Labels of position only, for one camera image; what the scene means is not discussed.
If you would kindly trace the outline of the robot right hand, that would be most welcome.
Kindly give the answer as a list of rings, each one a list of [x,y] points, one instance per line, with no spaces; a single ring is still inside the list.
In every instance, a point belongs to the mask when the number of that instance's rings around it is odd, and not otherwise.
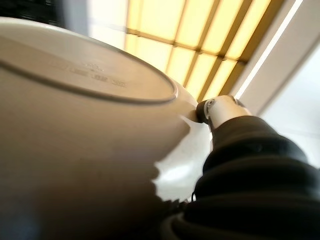
[[[163,240],[317,240],[320,172],[290,139],[234,97],[199,103],[213,150],[184,210],[167,218]]]

